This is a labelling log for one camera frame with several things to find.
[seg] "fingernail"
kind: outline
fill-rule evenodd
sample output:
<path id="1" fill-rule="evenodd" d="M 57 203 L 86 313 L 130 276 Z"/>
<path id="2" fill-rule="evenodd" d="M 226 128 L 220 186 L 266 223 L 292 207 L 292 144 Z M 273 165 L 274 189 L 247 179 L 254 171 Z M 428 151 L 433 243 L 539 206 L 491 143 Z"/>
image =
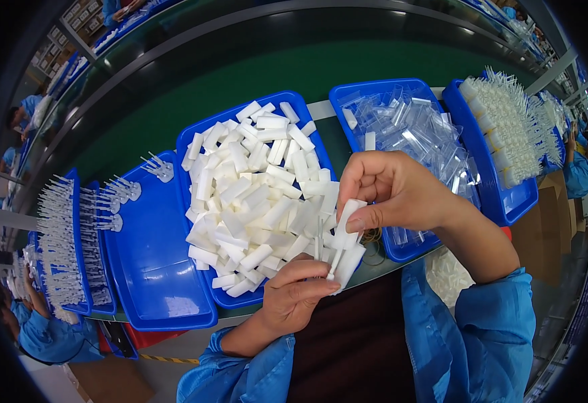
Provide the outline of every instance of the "fingernail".
<path id="1" fill-rule="evenodd" d="M 346 232 L 361 232 L 366 229 L 366 223 L 362 219 L 354 219 L 346 223 Z"/>

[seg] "yellow line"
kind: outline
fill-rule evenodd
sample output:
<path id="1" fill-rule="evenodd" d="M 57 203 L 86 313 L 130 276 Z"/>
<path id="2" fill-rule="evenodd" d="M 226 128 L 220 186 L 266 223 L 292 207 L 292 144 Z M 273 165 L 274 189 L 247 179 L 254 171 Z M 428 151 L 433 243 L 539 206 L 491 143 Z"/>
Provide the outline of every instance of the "yellow line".
<path id="1" fill-rule="evenodd" d="M 198 359 L 176 359 L 172 357 L 160 357 L 157 355 L 148 355 L 148 354 L 140 354 L 140 357 L 147 360 L 158 360 L 164 362 L 177 362 L 179 364 L 200 364 L 200 360 Z"/>

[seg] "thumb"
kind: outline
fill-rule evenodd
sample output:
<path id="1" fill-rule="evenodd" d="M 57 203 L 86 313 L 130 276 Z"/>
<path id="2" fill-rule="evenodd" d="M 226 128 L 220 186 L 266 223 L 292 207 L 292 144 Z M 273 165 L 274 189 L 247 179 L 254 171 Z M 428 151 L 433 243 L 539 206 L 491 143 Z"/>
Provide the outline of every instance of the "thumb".
<path id="1" fill-rule="evenodd" d="M 391 200 L 362 207 L 355 211 L 346 223 L 346 232 L 361 232 L 372 228 L 394 226 L 394 205 Z"/>

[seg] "stack of white parts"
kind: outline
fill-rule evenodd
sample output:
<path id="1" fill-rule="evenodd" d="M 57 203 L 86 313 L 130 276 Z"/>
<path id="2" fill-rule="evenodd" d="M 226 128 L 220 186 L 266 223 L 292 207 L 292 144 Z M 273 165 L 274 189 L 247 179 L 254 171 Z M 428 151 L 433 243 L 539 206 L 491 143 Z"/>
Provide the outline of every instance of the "stack of white parts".
<path id="1" fill-rule="evenodd" d="M 274 114 L 271 102 L 253 101 L 237 121 L 195 133 L 182 161 L 192 181 L 189 256 L 198 270 L 216 270 L 212 287 L 232 297 L 254 292 L 298 254 L 318 255 L 315 250 L 322 250 L 315 257 L 331 264 L 328 279 L 342 290 L 366 250 L 358 234 L 345 231 L 365 202 L 349 201 L 337 223 L 339 183 L 319 165 L 309 139 L 314 122 L 299 129 L 291 105 L 279 107 L 284 116 Z M 323 248 L 316 249 L 321 232 Z"/>

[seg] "person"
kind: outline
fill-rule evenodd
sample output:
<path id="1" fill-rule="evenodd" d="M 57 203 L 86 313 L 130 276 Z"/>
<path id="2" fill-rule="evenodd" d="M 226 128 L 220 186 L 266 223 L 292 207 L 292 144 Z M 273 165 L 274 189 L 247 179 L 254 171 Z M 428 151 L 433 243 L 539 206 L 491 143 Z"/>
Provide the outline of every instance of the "person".
<path id="1" fill-rule="evenodd" d="M 330 267 L 301 254 L 264 286 L 261 309 L 211 335 L 178 383 L 184 402 L 522 402 L 533 359 L 532 277 L 511 241 L 468 200 L 401 151 L 351 156 L 340 180 L 365 206 L 348 232 L 432 230 L 476 285 L 455 319 L 426 281 L 423 261 L 329 297 Z"/>
<path id="2" fill-rule="evenodd" d="M 104 0 L 104 25 L 110 29 L 117 28 L 124 17 L 137 11 L 144 3 L 146 0 Z"/>
<path id="3" fill-rule="evenodd" d="M 13 129 L 19 126 L 23 129 L 20 135 L 21 141 L 27 140 L 30 135 L 31 120 L 34 116 L 34 110 L 43 99 L 43 95 L 29 95 L 20 102 L 20 106 L 13 106 L 9 109 L 6 127 Z"/>
<path id="4" fill-rule="evenodd" d="M 577 122 L 565 144 L 563 176 L 568 198 L 581 198 L 588 194 L 588 132 L 577 134 Z"/>
<path id="5" fill-rule="evenodd" d="M 32 301 L 32 314 L 20 324 L 14 312 L 0 302 L 0 318 L 12 341 L 33 358 L 49 363 L 87 362 L 103 358 L 98 350 L 96 327 L 86 319 L 81 329 L 54 319 L 48 307 L 34 288 L 30 266 L 26 264 L 25 289 Z"/>
<path id="6" fill-rule="evenodd" d="M 17 301 L 14 299 L 11 291 L 3 285 L 0 281 L 0 304 L 4 307 L 9 308 L 10 311 L 16 316 L 18 320 L 18 325 L 23 326 L 25 322 L 28 321 L 30 316 L 32 315 L 32 304 L 27 300 L 19 300 Z"/>

